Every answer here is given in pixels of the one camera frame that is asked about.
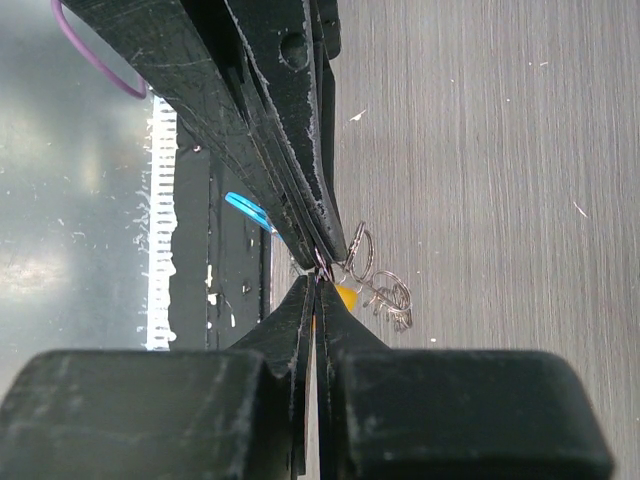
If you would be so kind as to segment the yellow key tag with keys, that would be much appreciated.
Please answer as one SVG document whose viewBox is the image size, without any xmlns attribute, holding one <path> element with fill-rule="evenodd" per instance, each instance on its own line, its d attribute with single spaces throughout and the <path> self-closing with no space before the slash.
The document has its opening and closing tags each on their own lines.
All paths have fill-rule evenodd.
<svg viewBox="0 0 640 480">
<path fill-rule="evenodd" d="M 339 284 L 335 284 L 335 289 L 338 292 L 345 308 L 349 311 L 352 312 L 358 302 L 358 292 L 352 288 L 343 286 L 343 285 L 339 285 Z"/>
</svg>

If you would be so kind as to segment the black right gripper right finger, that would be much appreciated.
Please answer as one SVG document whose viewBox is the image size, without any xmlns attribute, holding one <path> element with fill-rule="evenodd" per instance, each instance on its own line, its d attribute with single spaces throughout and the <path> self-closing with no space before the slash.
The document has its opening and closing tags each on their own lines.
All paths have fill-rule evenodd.
<svg viewBox="0 0 640 480">
<path fill-rule="evenodd" d="M 535 350 L 393 349 L 315 294 L 324 479 L 609 479 L 578 375 Z"/>
</svg>

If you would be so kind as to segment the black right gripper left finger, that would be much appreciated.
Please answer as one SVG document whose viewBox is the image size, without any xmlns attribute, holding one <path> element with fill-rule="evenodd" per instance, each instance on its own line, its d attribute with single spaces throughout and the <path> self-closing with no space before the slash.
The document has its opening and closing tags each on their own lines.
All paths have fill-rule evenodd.
<svg viewBox="0 0 640 480">
<path fill-rule="evenodd" d="M 217 351 L 53 350 L 1 404 L 5 479 L 295 479 L 316 282 Z"/>
</svg>

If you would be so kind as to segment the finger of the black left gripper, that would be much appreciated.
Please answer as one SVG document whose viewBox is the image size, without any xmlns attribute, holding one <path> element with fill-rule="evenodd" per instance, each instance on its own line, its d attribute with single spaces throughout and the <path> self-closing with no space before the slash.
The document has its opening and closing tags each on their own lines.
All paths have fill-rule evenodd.
<svg viewBox="0 0 640 480">
<path fill-rule="evenodd" d="M 333 187 L 330 65 L 341 51 L 338 4 L 229 1 L 226 7 L 280 149 L 273 165 L 283 190 L 265 209 L 298 262 L 340 262 L 347 247 Z"/>
<path fill-rule="evenodd" d="M 273 165 L 280 149 L 227 2 L 71 1 L 68 8 L 169 103 L 271 220 L 265 208 L 283 190 Z"/>
</svg>

